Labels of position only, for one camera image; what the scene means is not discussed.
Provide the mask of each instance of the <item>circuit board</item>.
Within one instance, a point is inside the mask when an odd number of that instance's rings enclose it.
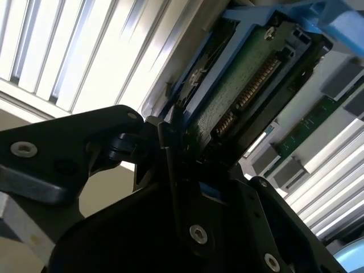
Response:
[[[224,73],[201,114],[191,124],[188,134],[193,135],[191,139],[197,139],[197,142],[190,143],[195,146],[191,150],[200,152],[206,146],[217,123],[272,53],[282,50],[286,37],[294,27],[293,23],[283,22],[272,40],[264,38],[267,32],[265,27],[257,27],[253,31]]]
[[[264,174],[268,177],[283,161],[285,161],[320,125],[322,125],[336,111],[357,88],[364,84],[361,78],[338,101],[327,96],[321,100],[306,114],[306,116],[274,146],[281,158]]]

